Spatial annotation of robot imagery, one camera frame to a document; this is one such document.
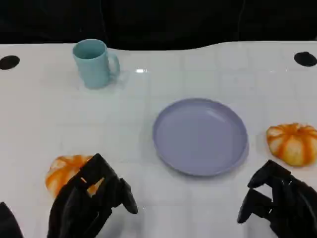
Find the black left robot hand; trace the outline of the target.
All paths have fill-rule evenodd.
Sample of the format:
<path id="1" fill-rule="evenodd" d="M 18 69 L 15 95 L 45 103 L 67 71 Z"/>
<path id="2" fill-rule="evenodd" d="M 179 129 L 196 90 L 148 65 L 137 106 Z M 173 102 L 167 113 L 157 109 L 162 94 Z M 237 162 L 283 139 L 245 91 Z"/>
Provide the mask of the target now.
<path id="1" fill-rule="evenodd" d="M 94 238 L 112 209 L 123 205 L 138 213 L 130 185 L 95 154 L 61 189 L 49 216 L 49 238 Z"/>

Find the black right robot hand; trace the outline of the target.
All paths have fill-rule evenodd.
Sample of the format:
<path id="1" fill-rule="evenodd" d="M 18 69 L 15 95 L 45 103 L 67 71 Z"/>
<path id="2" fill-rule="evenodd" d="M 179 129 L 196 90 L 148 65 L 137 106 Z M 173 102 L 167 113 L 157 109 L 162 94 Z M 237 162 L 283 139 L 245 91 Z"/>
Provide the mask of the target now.
<path id="1" fill-rule="evenodd" d="M 279 238 L 317 236 L 317 192 L 278 163 L 268 160 L 251 177 L 237 222 L 255 214 Z"/>

